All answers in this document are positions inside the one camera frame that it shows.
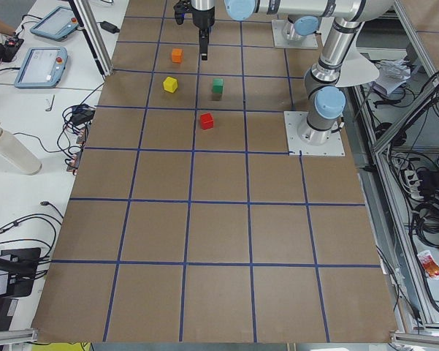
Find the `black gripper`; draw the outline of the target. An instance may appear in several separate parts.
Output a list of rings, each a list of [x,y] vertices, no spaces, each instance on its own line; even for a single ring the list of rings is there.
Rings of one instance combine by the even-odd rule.
[[[192,18],[199,29],[199,55],[208,60],[209,28],[215,23],[215,0],[192,0]]]

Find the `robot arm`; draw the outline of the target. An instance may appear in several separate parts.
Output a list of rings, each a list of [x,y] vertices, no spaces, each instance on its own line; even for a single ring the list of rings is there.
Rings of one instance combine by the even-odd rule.
[[[324,144],[332,126],[346,105],[343,92],[336,87],[340,70],[362,25],[384,14],[392,1],[225,1],[228,16],[237,21],[256,12],[267,15],[313,15],[333,17],[332,27],[318,61],[305,75],[310,101],[306,120],[298,127],[300,139],[312,146]]]
[[[288,15],[282,35],[288,41],[300,41],[319,30],[320,18],[313,15]]]

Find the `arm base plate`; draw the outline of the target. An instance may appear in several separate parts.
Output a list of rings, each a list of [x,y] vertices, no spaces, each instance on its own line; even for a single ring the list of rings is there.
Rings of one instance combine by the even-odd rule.
[[[316,50],[318,48],[315,34],[302,36],[288,20],[272,20],[272,35],[275,48]]]
[[[285,111],[284,124],[290,156],[345,156],[337,122],[327,131],[316,131],[308,125],[307,111]]]

